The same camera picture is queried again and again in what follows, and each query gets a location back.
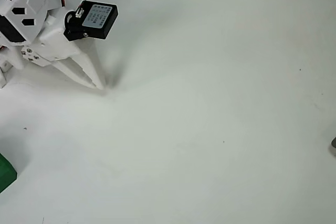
white surface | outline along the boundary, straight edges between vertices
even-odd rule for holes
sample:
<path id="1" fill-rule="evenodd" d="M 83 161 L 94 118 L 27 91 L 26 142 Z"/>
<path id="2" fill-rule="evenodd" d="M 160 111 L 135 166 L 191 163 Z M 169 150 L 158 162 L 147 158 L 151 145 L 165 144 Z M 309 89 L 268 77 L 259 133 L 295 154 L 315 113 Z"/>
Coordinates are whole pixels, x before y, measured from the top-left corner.
<path id="1" fill-rule="evenodd" d="M 336 0 L 97 1 L 105 93 L 33 65 L 0 92 L 0 223 L 334 222 Z"/>

servo motor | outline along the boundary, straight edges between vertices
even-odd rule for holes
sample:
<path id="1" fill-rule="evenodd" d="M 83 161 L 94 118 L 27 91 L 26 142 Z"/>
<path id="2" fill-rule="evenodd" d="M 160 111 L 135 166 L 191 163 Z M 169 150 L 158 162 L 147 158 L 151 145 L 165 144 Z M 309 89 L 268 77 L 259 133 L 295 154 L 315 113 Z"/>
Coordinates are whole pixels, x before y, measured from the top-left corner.
<path id="1" fill-rule="evenodd" d="M 69 41 L 85 37 L 106 39 L 117 16 L 116 5 L 83 1 L 76 12 L 67 14 L 64 35 Z"/>

